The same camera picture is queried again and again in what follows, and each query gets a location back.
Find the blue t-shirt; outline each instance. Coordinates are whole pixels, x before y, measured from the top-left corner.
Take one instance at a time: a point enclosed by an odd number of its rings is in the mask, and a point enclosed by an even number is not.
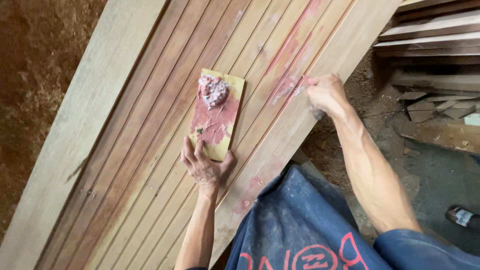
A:
[[[373,247],[339,190],[299,166],[258,196],[233,240],[226,270],[480,269],[480,257],[422,233],[391,230]]]

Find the hand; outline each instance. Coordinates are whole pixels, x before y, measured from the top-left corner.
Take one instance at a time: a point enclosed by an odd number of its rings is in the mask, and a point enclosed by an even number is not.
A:
[[[187,165],[189,175],[197,181],[200,189],[218,189],[219,184],[230,176],[235,167],[235,158],[229,150],[223,162],[213,162],[204,154],[203,147],[204,142],[199,140],[193,150],[190,138],[185,137],[180,160]]]
[[[342,80],[337,74],[325,74],[307,79],[307,96],[310,103],[323,110],[330,117],[341,114],[343,108],[349,105]]]

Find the person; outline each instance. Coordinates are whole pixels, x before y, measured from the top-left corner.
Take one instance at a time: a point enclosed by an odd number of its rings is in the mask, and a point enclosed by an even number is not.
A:
[[[378,232],[358,231],[340,191],[318,173],[291,165],[259,195],[241,222],[226,269],[480,269],[480,258],[422,233],[398,176],[349,104],[335,74],[308,79],[311,104],[332,118],[355,196]],[[219,184],[235,160],[209,160],[203,142],[185,138],[181,161],[199,185],[198,201],[175,270],[208,268]]]

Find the forearm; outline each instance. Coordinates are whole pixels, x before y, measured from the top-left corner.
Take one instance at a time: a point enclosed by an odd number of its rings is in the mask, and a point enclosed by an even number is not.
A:
[[[215,201],[218,187],[202,187],[185,234],[175,270],[208,268],[214,238]]]
[[[383,157],[349,104],[332,118],[343,149],[355,196],[379,233],[392,229],[421,231],[397,174]]]

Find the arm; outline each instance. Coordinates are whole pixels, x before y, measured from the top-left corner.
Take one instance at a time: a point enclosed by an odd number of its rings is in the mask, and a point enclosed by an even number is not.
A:
[[[195,151],[188,137],[185,137],[181,151],[181,161],[187,166],[198,184],[198,199],[188,224],[185,239],[175,264],[175,270],[193,267],[208,268],[212,256],[215,203],[218,187],[228,178],[235,166],[231,151],[227,152],[222,163],[215,163],[203,153],[204,143],[199,141]]]
[[[308,83],[312,105],[333,119],[353,192],[378,233],[393,229],[421,232],[397,174],[348,103],[338,76],[328,74]]]

